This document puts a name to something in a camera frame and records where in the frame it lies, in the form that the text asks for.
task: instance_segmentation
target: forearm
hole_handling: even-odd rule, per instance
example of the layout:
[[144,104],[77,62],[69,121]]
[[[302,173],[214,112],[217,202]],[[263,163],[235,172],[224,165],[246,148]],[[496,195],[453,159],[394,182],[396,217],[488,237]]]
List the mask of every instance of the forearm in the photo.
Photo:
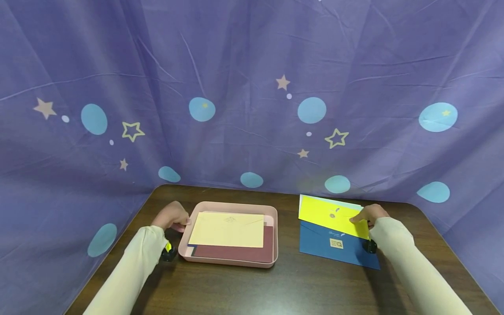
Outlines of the forearm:
[[369,233],[392,263],[420,314],[471,314],[437,269],[417,249],[413,236],[400,221],[379,218]]
[[130,314],[147,277],[158,264],[166,244],[162,228],[158,226],[140,228],[84,314]]

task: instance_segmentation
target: hand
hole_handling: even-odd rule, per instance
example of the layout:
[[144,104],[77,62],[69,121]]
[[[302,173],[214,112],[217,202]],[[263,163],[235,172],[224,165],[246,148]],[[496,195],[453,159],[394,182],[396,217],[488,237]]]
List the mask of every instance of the hand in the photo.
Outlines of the hand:
[[350,218],[350,222],[357,223],[361,220],[367,220],[367,225],[371,229],[378,218],[390,217],[390,215],[380,205],[374,204],[365,206],[358,215]]
[[172,228],[175,231],[184,232],[189,222],[189,213],[178,201],[165,206],[156,216],[151,225],[159,226],[163,230]]

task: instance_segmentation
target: beige star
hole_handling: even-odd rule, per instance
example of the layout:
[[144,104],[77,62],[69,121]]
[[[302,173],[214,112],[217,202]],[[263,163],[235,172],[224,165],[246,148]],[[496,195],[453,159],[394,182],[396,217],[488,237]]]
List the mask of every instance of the beige star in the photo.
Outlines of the beige star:
[[284,89],[285,91],[287,91],[287,84],[289,84],[290,81],[285,78],[285,75],[283,75],[281,79],[277,79],[277,82],[278,89]]
[[[341,137],[341,140],[339,142],[334,142],[333,141],[333,138],[337,135],[339,136],[342,136]],[[337,145],[340,145],[340,146],[344,146],[345,145],[345,138],[346,136],[348,135],[349,133],[341,133],[338,128],[334,129],[334,132],[331,136],[327,137],[327,138],[324,138],[327,142],[329,142],[329,149],[332,149],[333,147],[337,146]]]
[[310,151],[305,151],[304,149],[301,149],[301,152],[297,153],[299,155],[299,158],[303,157],[308,157],[308,152]]
[[[124,132],[122,133],[123,138],[129,138],[131,142],[135,142],[135,139],[138,136],[145,136],[145,133],[140,130],[140,123],[127,123],[125,121],[122,122],[122,126],[124,127]],[[133,134],[133,136],[128,135],[128,127],[135,127],[137,129],[137,132]]]
[[56,112],[52,110],[52,102],[44,102],[40,98],[37,98],[37,101],[38,105],[33,109],[40,111],[44,115],[45,120],[48,120],[50,115],[56,115]]
[[128,164],[126,163],[126,159],[122,159],[120,162],[121,162],[121,167],[119,169],[123,169],[126,172],[126,168],[128,167]]

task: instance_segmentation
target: purple curtain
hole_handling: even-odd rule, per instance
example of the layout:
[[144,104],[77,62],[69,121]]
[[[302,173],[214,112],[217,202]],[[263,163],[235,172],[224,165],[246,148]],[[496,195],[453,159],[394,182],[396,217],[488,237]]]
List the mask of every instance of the purple curtain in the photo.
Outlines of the purple curtain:
[[415,204],[504,311],[502,12],[0,0],[0,313],[63,313],[164,183]]

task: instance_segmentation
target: brown tabletop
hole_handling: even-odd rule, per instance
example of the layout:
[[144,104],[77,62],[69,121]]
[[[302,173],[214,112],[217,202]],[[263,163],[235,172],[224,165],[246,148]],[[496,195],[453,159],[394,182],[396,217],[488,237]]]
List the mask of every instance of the brown tabletop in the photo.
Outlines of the brown tabletop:
[[[137,230],[150,225],[159,210],[173,200],[180,201],[189,212],[201,201],[275,207],[278,261],[271,269],[190,263],[181,258],[172,263],[160,262],[132,314],[416,314],[381,253],[382,270],[377,271],[299,252],[299,196],[176,185],[161,186],[152,193],[67,314],[83,313]],[[365,206],[372,202],[355,203]],[[473,314],[499,314],[418,208],[380,204],[410,230],[417,247]],[[168,231],[166,237],[177,244],[181,235]]]

